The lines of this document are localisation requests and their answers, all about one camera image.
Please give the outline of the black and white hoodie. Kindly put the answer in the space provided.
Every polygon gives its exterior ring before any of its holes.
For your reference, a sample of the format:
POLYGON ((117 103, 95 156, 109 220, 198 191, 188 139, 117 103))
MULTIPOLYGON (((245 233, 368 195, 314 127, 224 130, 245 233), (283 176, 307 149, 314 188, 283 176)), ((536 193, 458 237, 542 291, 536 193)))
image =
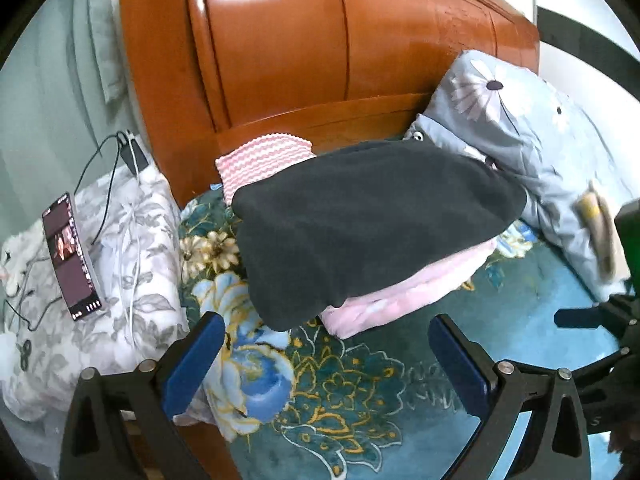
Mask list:
POLYGON ((254 307, 290 330, 487 242, 524 211, 517 180, 420 141, 371 141, 244 185, 232 198, 254 307))

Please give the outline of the beige plush garment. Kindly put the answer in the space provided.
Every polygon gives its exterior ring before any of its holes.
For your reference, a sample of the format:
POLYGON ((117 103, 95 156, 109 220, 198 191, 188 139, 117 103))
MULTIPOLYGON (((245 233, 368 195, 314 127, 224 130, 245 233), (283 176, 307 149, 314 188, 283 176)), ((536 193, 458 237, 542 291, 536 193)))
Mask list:
POLYGON ((578 198, 575 207, 589 231, 600 279, 605 283, 628 280, 629 266, 606 200, 590 184, 588 190, 578 198))

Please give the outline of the black smartphone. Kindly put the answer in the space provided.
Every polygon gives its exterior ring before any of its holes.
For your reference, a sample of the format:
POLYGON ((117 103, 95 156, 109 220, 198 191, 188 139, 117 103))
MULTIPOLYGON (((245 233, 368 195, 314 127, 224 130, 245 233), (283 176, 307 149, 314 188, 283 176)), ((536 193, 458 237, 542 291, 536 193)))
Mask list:
POLYGON ((42 225, 54 275, 74 322, 102 307, 101 287, 88 246, 81 240, 76 208, 70 193, 43 211, 42 225))

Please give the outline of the teal floral bed blanket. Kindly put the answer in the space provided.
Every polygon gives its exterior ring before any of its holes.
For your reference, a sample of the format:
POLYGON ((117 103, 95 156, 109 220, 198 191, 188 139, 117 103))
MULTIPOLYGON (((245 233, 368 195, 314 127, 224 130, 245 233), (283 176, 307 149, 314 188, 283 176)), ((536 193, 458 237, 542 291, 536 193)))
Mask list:
POLYGON ((244 479, 437 479, 471 437, 465 413, 427 342, 450 316, 496 360, 582 367, 612 353, 606 330, 563 330, 554 314, 592 298, 564 258, 526 224, 504 237, 459 288, 390 324, 348 339, 312 320, 270 330, 248 298, 244 270, 187 264, 190 320, 214 311, 224 346, 188 414, 215 425, 244 479))

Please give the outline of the grey floral pillow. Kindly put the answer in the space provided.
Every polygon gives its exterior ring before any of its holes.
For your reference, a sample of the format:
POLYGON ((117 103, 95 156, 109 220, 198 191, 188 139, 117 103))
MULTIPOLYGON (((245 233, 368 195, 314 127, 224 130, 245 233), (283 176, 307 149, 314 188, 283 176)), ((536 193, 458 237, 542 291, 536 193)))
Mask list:
POLYGON ((1 393, 26 422, 67 411, 85 368, 130 372, 159 359, 188 331, 178 294, 179 211, 157 166, 139 177, 119 167, 80 191, 75 208, 102 290, 102 307, 86 318, 70 317, 40 221, 1 246, 1 286, 9 300, 1 393))

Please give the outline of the pink folded garment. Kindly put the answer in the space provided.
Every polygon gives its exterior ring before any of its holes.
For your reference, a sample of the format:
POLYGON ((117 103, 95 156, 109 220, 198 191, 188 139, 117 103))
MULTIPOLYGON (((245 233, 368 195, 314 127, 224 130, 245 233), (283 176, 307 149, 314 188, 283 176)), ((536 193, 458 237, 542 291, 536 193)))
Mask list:
POLYGON ((394 322, 459 288, 472 278, 496 246, 496 238, 486 240, 429 264, 405 281, 364 296, 348 298, 339 307, 329 306, 319 318, 328 333, 340 339, 394 322))

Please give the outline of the grey-blue floral quilt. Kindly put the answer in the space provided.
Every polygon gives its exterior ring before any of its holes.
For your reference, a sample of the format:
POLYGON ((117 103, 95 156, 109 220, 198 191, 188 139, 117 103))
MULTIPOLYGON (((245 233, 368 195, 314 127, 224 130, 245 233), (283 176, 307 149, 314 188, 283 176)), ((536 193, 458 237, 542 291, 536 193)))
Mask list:
POLYGON ((558 246, 597 300, 628 288, 603 276, 578 202, 589 192, 617 214, 639 194, 605 137, 566 94, 525 67, 477 50, 451 64, 406 139, 495 165, 524 186, 523 220, 558 246))

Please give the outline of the black power adapter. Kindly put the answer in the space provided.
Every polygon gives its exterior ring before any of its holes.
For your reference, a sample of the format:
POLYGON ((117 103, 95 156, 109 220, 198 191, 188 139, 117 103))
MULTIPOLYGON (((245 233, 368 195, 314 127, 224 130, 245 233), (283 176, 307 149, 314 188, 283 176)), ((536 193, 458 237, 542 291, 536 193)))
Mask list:
POLYGON ((140 172, 149 166, 149 162, 137 140, 130 136, 129 133, 120 132, 118 134, 118 147, 120 158, 131 174, 134 177, 139 177, 140 172))

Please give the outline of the pink white striped towel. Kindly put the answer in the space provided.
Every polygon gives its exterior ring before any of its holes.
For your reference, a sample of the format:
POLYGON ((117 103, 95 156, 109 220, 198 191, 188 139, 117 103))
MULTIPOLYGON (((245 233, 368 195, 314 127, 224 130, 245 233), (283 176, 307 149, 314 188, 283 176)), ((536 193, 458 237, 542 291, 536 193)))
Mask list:
POLYGON ((224 201, 230 206, 234 194, 243 186, 315 157, 312 143, 299 136, 282 132, 258 136, 215 160, 224 201))

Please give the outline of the orange wooden headboard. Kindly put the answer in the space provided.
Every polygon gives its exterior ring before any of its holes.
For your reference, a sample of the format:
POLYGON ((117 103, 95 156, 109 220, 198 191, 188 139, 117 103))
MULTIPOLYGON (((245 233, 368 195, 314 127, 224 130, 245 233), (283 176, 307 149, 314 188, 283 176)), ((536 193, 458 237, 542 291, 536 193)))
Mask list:
POLYGON ((216 159, 273 132, 317 152, 406 131, 459 53, 536 70, 504 0, 119 0, 152 153, 179 204, 216 159))

